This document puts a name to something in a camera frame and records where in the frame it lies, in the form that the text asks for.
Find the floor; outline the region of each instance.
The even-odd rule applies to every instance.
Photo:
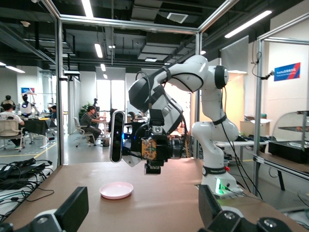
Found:
[[[48,133],[47,137],[53,137],[52,134]],[[73,133],[71,135],[65,134],[64,136],[64,159],[65,164],[74,163],[85,163],[85,162],[110,162],[109,159],[109,147],[104,147],[97,141],[97,146],[88,146],[85,138],[81,139],[80,145],[76,147],[78,140],[81,135],[78,133]],[[27,160],[30,158],[35,158],[36,160],[50,160],[53,162],[54,167],[57,164],[57,139],[48,141],[48,146],[41,149],[40,146],[43,144],[42,137],[34,137],[34,144],[29,144],[29,138],[26,138],[26,147],[18,152],[14,150],[14,145],[9,142],[7,149],[0,149],[0,159],[1,163],[10,163],[16,160]],[[232,150],[225,149],[227,153],[232,154]],[[253,160],[252,160],[252,150],[244,149],[244,156],[242,166],[246,171],[249,178],[253,178]],[[239,174],[236,162],[231,161],[229,163],[230,173],[236,178],[236,180],[246,188],[246,184]],[[306,181],[302,179],[290,176],[288,174],[282,173],[283,180],[285,184],[285,191],[280,189],[279,179],[272,178],[275,177],[277,172],[274,169],[269,169],[268,167],[261,165],[260,168],[260,179],[259,179],[259,192],[261,193],[263,200],[288,215],[293,215],[296,220],[300,220],[307,225],[309,225],[309,220],[305,217],[303,209],[308,209],[309,205],[309,185]],[[244,171],[242,171],[244,179],[246,180],[249,189],[252,190],[252,184],[249,178],[246,176]],[[295,212],[301,210],[301,216],[298,216]]]

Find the plate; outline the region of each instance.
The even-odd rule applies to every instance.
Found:
[[[133,185],[127,182],[112,182],[100,188],[101,196],[107,199],[121,199],[133,191]]]

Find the fluorescent light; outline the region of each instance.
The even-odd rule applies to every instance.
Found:
[[[82,0],[85,14],[88,18],[93,18],[92,9],[90,5],[90,0]]]
[[[156,62],[157,59],[156,58],[146,58],[145,61],[146,62]]]
[[[265,11],[264,13],[261,13],[260,15],[258,15],[257,17],[251,19],[249,22],[245,23],[244,25],[240,26],[239,28],[233,30],[232,32],[228,33],[225,37],[226,38],[230,38],[233,35],[236,35],[238,32],[246,29],[247,27],[251,26],[253,23],[256,23],[257,21],[261,20],[262,18],[266,17],[267,15],[269,15],[271,13],[271,11]]]
[[[106,71],[106,68],[105,68],[105,65],[104,65],[104,64],[101,64],[101,69],[102,69],[103,72]]]
[[[101,50],[100,44],[95,43],[95,48],[96,48],[98,57],[99,57],[99,58],[102,58],[102,57],[103,57],[103,54],[102,54],[102,50]]]
[[[237,73],[237,74],[247,74],[245,71],[239,71],[239,70],[229,70],[228,73]]]
[[[13,71],[15,71],[15,72],[18,72],[18,73],[25,73],[24,71],[22,71],[22,70],[20,70],[20,69],[17,69],[17,68],[15,68],[15,67],[12,67],[12,66],[5,66],[5,67],[8,68],[8,69],[13,70]]]

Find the black ceiling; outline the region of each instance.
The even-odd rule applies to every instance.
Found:
[[[217,17],[203,32],[202,46],[209,60],[219,57],[219,49],[250,36],[250,41],[269,31],[270,19],[302,0],[236,0],[224,15]],[[0,62],[8,65],[34,65],[53,69],[55,60],[55,24],[45,7],[55,5],[61,15],[85,16],[81,0],[1,0]],[[80,71],[94,71],[100,63],[126,67],[127,72],[157,68],[164,63],[182,62],[195,53],[196,36],[190,33],[166,33],[123,28],[119,22],[146,23],[163,27],[197,29],[218,9],[224,0],[90,0],[94,17],[111,19],[113,27],[100,24],[63,23],[64,65]],[[265,10],[272,14],[230,39],[224,36]],[[182,15],[188,15],[180,23]],[[21,21],[30,23],[24,27]],[[94,43],[99,42],[103,58],[98,58]],[[157,62],[145,62],[156,58]]]

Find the sign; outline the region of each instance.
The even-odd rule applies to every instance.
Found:
[[[275,81],[299,78],[300,63],[275,68]]]
[[[21,93],[34,93],[34,88],[21,88]]]

